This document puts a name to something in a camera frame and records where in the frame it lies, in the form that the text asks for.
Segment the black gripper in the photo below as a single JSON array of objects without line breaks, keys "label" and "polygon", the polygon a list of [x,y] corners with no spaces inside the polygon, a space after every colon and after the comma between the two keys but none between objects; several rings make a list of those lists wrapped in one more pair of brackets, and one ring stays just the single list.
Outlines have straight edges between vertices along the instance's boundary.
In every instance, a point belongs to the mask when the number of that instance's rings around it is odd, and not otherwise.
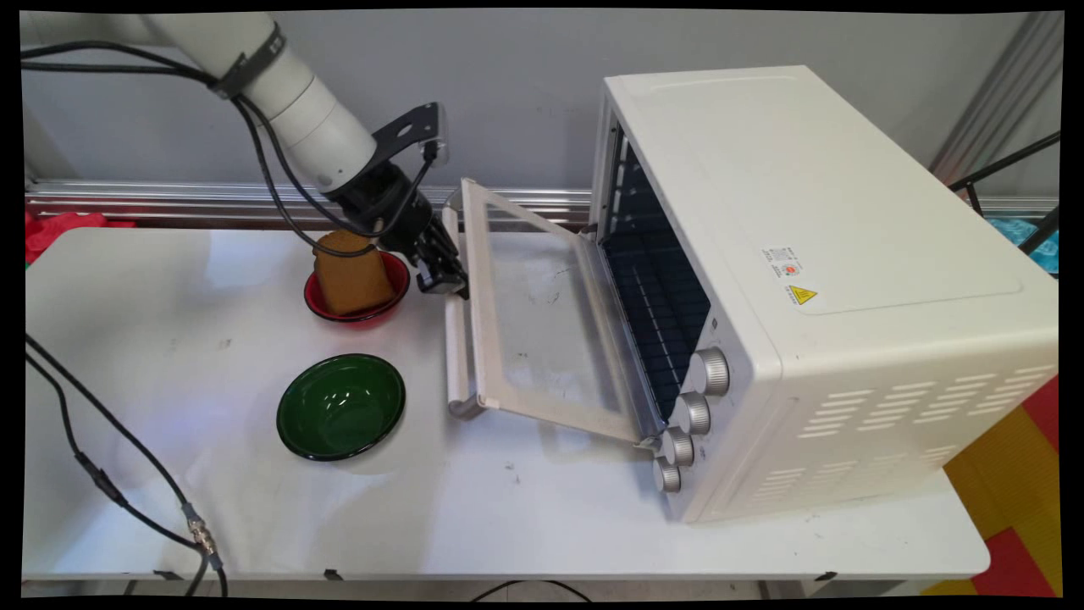
[{"label": "black gripper", "polygon": [[393,163],[380,163],[365,176],[326,193],[341,213],[363,233],[375,233],[383,248],[395,254],[418,255],[421,293],[469,297],[469,278],[461,264],[456,241],[446,230],[441,213],[420,191],[431,163],[423,163],[414,178]]}]

